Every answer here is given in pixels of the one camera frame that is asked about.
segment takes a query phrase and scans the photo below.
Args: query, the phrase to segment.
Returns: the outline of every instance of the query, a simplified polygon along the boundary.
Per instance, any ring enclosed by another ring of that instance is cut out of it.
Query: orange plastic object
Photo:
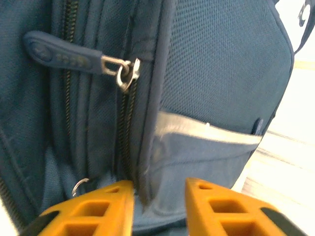
[[[204,180],[188,178],[185,189],[190,236],[284,236],[260,210],[272,205]]]
[[[131,181],[120,181],[55,205],[59,215],[40,236],[130,236],[133,218]]]

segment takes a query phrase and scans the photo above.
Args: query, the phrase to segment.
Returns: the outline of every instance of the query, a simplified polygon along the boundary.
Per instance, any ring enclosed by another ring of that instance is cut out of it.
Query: backpack
[[[0,194],[17,228],[131,179],[134,235],[187,234],[185,178],[231,188],[288,84],[276,2],[2,0]]]

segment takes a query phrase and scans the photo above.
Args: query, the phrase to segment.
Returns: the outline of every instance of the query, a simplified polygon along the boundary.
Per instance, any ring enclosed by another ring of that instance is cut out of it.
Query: zipper tab
[[[128,93],[132,81],[139,78],[140,60],[134,63],[103,55],[101,51],[66,42],[51,34],[30,31],[23,37],[29,55],[42,65],[92,74],[116,76],[117,85]],[[118,65],[117,71],[107,64]]]

